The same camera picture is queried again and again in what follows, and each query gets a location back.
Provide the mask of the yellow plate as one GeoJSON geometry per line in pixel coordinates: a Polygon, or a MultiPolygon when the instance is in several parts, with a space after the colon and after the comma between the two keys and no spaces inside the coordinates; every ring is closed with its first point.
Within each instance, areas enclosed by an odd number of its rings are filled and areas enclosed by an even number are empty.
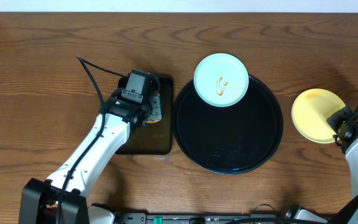
{"type": "Polygon", "coordinates": [[[313,142],[329,144],[334,142],[335,132],[326,120],[345,106],[333,92],[313,88],[297,96],[291,108],[291,118],[302,136],[313,142]]]}

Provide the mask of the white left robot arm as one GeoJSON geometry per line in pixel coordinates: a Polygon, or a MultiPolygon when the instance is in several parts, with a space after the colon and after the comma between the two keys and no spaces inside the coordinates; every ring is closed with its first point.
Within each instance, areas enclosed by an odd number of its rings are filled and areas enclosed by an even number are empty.
{"type": "Polygon", "coordinates": [[[94,184],[133,131],[162,119],[158,93],[118,89],[102,101],[93,128],[45,181],[32,178],[22,191],[19,223],[114,223],[104,205],[87,205],[94,184]]]}

